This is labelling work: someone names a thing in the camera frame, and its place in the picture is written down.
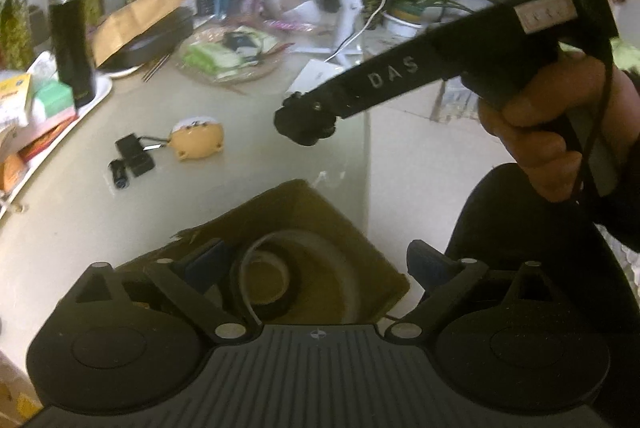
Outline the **small black cylinder plug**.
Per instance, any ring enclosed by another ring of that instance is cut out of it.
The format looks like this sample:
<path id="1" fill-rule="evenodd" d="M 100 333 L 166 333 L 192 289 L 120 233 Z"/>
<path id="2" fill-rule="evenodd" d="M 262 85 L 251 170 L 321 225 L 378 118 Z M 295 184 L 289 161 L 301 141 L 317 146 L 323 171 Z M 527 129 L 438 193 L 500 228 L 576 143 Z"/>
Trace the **small black cylinder plug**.
<path id="1" fill-rule="evenodd" d="M 114 159 L 108 164 L 108 169 L 112 174 L 114 188 L 124 189 L 129 185 L 127 167 L 122 159 Z"/>

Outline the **small black rectangular box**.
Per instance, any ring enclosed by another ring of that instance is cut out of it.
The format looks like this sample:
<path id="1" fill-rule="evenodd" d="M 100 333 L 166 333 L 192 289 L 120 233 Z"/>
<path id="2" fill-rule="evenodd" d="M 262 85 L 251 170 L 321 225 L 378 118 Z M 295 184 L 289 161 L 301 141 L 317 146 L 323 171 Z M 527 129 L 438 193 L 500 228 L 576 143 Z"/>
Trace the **small black rectangular box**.
<path id="1" fill-rule="evenodd" d="M 115 146 L 125 166 L 135 177 L 141 177 L 155 168 L 153 158 L 144 150 L 140 140 L 134 134 L 117 140 Z"/>

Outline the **yellow dog earbud case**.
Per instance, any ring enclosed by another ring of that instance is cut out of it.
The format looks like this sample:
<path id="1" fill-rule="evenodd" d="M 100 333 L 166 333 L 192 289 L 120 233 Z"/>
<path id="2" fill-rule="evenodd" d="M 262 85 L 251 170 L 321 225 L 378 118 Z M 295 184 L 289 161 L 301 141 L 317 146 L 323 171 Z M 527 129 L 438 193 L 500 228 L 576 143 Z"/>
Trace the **yellow dog earbud case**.
<path id="1" fill-rule="evenodd" d="M 205 159 L 224 149 L 224 127 L 212 117 L 182 119 L 171 129 L 167 145 L 180 161 Z"/>

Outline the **open cardboard box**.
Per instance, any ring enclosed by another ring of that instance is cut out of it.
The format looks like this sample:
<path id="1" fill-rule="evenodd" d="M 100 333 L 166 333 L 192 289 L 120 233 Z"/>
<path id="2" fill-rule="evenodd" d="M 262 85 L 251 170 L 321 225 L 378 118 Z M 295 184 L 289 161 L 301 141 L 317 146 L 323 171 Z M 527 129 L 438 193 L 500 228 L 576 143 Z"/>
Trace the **open cardboard box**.
<path id="1" fill-rule="evenodd" d="M 253 325 L 375 323 L 410 288 L 407 276 L 303 180 L 282 183 L 213 220 L 176 232 L 168 244 L 117 269 L 131 273 L 160 258 L 179 260 L 214 238 L 229 256 L 216 284 L 224 308 Z M 299 295 L 291 311 L 273 321 L 255 315 L 241 283 L 248 260 L 258 251 L 282 255 L 299 270 Z"/>

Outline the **green tissue pack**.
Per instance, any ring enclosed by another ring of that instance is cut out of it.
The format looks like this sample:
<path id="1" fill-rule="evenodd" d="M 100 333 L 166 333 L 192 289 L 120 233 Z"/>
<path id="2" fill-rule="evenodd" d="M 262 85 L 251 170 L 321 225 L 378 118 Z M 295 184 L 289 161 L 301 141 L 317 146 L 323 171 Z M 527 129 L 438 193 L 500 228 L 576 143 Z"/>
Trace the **green tissue pack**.
<path id="1" fill-rule="evenodd" d="M 30 117 L 39 123 L 69 109 L 75 109 L 73 90 L 62 82 L 51 81 L 35 93 Z"/>

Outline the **glass snack dish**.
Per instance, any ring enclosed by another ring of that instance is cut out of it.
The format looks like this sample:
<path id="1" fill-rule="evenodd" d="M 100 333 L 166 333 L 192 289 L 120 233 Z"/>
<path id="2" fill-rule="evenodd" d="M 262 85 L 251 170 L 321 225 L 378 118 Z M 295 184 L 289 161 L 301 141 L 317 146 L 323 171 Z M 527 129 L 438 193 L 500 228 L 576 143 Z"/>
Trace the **glass snack dish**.
<path id="1" fill-rule="evenodd" d="M 255 27 L 206 24 L 176 50 L 177 67 L 206 84 L 258 80 L 276 70 L 291 43 Z"/>

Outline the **white power bank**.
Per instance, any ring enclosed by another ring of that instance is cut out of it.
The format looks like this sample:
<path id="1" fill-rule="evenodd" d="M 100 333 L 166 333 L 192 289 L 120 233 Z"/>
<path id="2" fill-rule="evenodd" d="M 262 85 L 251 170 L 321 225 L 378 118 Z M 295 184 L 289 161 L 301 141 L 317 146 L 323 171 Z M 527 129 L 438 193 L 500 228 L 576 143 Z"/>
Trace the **white power bank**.
<path id="1" fill-rule="evenodd" d="M 334 76 L 338 76 L 343 71 L 344 68 L 342 66 L 334 65 L 330 62 L 323 62 L 323 60 L 320 59 L 311 59 L 304 68 L 300 70 L 300 73 L 288 87 L 286 94 L 306 94 L 318 88 L 322 83 L 334 78 Z"/>

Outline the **black zip case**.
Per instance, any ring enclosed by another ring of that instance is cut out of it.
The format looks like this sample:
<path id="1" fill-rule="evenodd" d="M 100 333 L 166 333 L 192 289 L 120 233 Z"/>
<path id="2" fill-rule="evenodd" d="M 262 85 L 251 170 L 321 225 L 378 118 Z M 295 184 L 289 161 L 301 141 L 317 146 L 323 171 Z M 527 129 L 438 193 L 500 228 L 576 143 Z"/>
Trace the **black zip case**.
<path id="1" fill-rule="evenodd" d="M 100 69 L 125 70 L 170 54 L 194 29 L 190 8 L 178 7 L 108 58 Z"/>

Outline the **yellow white box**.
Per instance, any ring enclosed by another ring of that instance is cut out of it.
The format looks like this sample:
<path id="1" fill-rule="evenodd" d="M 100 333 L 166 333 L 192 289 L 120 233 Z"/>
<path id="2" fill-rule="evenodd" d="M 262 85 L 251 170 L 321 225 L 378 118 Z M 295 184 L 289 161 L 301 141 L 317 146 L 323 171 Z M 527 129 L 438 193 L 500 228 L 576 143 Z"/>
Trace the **yellow white box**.
<path id="1" fill-rule="evenodd" d="M 2 127 L 28 125 L 32 103 L 32 75 L 3 70 L 0 81 L 0 121 Z"/>

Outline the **brown paper envelope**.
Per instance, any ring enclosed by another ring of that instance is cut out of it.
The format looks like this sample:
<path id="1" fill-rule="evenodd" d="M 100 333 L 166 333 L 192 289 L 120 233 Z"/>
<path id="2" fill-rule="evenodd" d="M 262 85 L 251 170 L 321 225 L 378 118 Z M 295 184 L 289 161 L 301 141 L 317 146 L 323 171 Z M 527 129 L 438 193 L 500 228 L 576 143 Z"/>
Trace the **brown paper envelope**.
<path id="1" fill-rule="evenodd" d="M 96 29 L 92 54 L 99 67 L 116 52 L 181 6 L 183 0 L 135 0 L 112 13 Z"/>

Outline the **black thermos bottle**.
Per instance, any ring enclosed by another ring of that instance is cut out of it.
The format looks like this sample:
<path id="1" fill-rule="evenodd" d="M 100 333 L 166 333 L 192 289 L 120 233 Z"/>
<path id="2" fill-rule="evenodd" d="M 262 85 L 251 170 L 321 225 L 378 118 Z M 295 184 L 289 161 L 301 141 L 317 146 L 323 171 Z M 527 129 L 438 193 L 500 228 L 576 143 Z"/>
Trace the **black thermos bottle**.
<path id="1" fill-rule="evenodd" d="M 84 1 L 48 0 L 58 80 L 72 89 L 77 109 L 96 97 L 96 76 L 87 43 Z"/>

